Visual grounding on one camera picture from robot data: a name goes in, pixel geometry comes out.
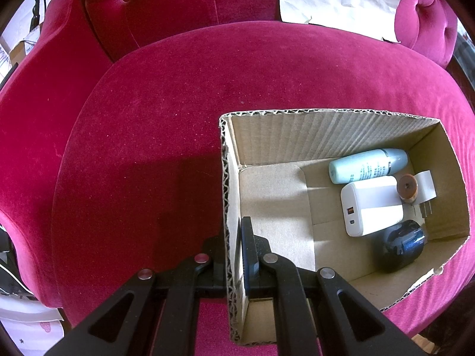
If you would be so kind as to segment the round wooden stamp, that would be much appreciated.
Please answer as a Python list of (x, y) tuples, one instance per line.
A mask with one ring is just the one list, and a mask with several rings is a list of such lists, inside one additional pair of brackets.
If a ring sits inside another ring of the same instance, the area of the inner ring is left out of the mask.
[(419, 194), (415, 175), (404, 174), (397, 180), (397, 192), (404, 203), (414, 203)]

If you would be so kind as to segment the small white plug adapter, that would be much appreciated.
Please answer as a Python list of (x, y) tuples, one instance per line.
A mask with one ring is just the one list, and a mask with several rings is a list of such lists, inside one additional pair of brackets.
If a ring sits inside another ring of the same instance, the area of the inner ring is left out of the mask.
[(418, 206), (421, 215), (426, 218), (432, 214), (431, 201), (436, 197), (435, 184), (430, 170), (417, 173), (415, 176), (417, 183), (417, 195), (413, 203)]

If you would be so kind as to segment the light blue spray bottle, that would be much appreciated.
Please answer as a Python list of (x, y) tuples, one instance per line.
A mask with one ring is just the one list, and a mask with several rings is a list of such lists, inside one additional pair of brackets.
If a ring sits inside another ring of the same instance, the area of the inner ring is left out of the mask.
[(396, 174), (404, 169), (408, 156), (401, 149), (376, 149), (329, 162), (328, 174), (333, 184), (348, 184)]

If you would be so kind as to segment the large white charger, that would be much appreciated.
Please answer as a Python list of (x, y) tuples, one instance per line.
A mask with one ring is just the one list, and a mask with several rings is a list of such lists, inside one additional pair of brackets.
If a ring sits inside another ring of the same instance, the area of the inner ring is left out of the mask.
[(397, 180), (382, 176), (351, 182), (341, 189), (345, 230), (361, 237), (389, 228), (403, 220), (403, 203)]

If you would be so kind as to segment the cardboard box in background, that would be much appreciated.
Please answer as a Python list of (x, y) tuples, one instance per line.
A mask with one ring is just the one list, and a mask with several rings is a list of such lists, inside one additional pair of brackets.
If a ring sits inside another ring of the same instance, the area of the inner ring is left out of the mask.
[(10, 64), (20, 64), (33, 49), (36, 40), (23, 39), (10, 51)]

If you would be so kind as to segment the cardboard box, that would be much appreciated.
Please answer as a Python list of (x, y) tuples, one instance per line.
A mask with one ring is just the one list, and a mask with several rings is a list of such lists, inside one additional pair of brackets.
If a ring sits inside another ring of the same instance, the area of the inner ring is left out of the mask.
[[(240, 345), (272, 343), (274, 312), (267, 299), (245, 291), (239, 224), (273, 252), (310, 271), (333, 268), (381, 310), (434, 277), (470, 235), (467, 187), (442, 123), (434, 118), (356, 109), (231, 112), (220, 119), (226, 277), (230, 336)], [(373, 259), (371, 237), (345, 231), (341, 187), (328, 174), (331, 160), (378, 148), (405, 150), (408, 173), (429, 171), (436, 198), (427, 214), (404, 215), (428, 234), (413, 264), (388, 274)]]
[(20, 64), (33, 49), (36, 40), (23, 39), (10, 51), (10, 64)]

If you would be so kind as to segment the red velvet sofa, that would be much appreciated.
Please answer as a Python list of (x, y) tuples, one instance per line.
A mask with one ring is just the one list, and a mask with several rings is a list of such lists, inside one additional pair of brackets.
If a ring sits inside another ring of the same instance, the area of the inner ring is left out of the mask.
[(221, 229), (218, 119), (354, 108), (442, 120), (474, 192), (474, 112), (445, 69), (457, 7), (407, 0), (398, 43), (283, 23), (278, 0), (52, 0), (1, 90), (1, 225), (74, 325)]

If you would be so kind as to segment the white printed bag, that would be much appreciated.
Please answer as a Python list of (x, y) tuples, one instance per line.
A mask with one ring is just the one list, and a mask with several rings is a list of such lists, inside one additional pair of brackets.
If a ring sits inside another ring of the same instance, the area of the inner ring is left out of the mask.
[(1, 295), (1, 323), (23, 355), (45, 355), (64, 337), (63, 320), (39, 301)]

